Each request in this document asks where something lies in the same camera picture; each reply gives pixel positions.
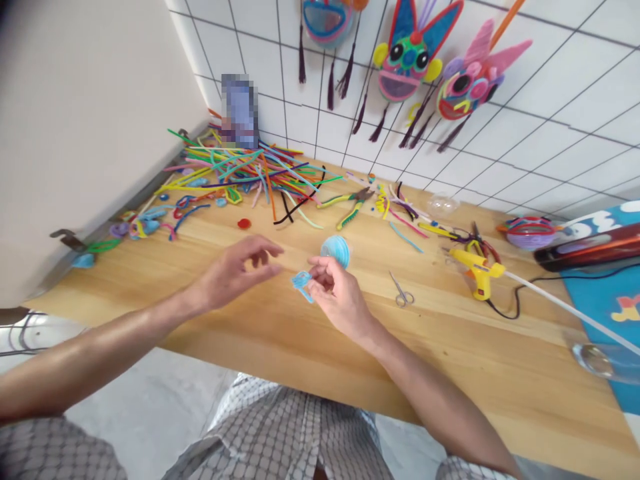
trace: gray floor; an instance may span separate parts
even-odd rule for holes
[[[56,317],[32,319],[30,347],[49,347],[82,331]],[[0,329],[0,351],[9,350],[9,329]],[[18,330],[12,332],[17,343]],[[4,373],[28,356],[0,357]],[[204,433],[236,372],[154,349],[125,374],[67,414],[88,433],[110,442],[130,480],[158,479]],[[424,428],[382,415],[377,425],[383,455],[396,480],[433,479],[444,449]],[[580,475],[518,458],[527,479],[579,480]]]

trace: white tile wall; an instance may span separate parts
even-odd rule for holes
[[[322,52],[306,35],[307,82],[298,83],[299,0],[165,1],[208,106],[221,110],[223,73],[249,74],[268,142],[511,215],[574,217],[640,197],[638,2],[526,2],[497,49],[527,38],[533,46],[508,70],[492,102],[438,153],[457,123],[437,113],[416,148],[398,148],[427,85],[391,104],[378,142],[369,141],[387,106],[377,74],[367,83],[369,59],[376,44],[388,40],[394,0],[371,0],[362,14],[349,94],[344,100],[335,94],[333,111],[327,109],[333,52]],[[422,0],[416,3],[419,10]],[[446,63],[464,54],[482,21],[499,23],[509,6],[467,0],[440,58]],[[334,84],[354,36],[355,25],[337,49]],[[364,122],[351,135],[365,91]],[[435,95],[414,132],[434,105]]]

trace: wooden tabletop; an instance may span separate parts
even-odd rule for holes
[[[319,198],[358,189],[352,181],[335,181],[320,188]],[[403,192],[418,208],[426,208],[428,192],[408,187]],[[178,198],[174,193],[170,201]],[[383,221],[378,211],[371,211],[374,203],[375,197],[368,200],[341,232],[351,248],[349,271],[358,278],[372,313],[409,348],[446,372],[488,416],[512,452],[596,478],[637,478],[640,453],[609,385],[580,368],[571,355],[572,344],[587,341],[580,321],[527,289],[521,292],[520,319],[501,318],[472,298],[458,264],[442,250],[452,246],[448,240],[422,239],[394,220],[424,249],[420,254],[394,233],[390,215]],[[185,286],[224,248],[262,233],[285,248],[278,258],[285,272],[224,310],[186,323],[162,346],[418,423],[378,363],[291,286],[291,278],[307,269],[306,258],[318,255],[324,240],[337,233],[335,224],[352,204],[323,210],[305,205],[304,212],[324,230],[310,227],[297,213],[293,224],[274,226],[264,198],[253,210],[251,198],[238,206],[213,205],[186,220],[178,241],[169,242],[164,229],[145,240],[125,241],[100,254],[91,270],[72,271],[27,306],[100,325]],[[276,206],[281,218],[280,198]],[[253,224],[248,231],[236,225],[244,217]],[[445,222],[468,229],[476,220],[508,270],[527,279],[542,274],[530,254],[495,232],[506,218],[464,203]],[[412,306],[396,306],[398,292],[389,270],[414,295]],[[495,304],[513,308],[514,282],[503,277],[492,280],[492,286]],[[546,282],[544,288],[569,300],[561,281]]]

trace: forearm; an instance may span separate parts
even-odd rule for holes
[[[362,342],[409,400],[429,433],[448,453],[519,477],[496,430],[451,380],[375,322]]]
[[[38,354],[0,377],[0,425],[62,415],[196,314],[176,293]]]

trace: left hand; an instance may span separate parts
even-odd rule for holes
[[[198,313],[224,307],[255,285],[278,275],[282,266],[269,263],[269,256],[275,258],[281,253],[282,247],[262,235],[244,238],[227,248],[202,277],[186,288],[189,303]],[[254,268],[251,271],[245,268],[249,259]]]

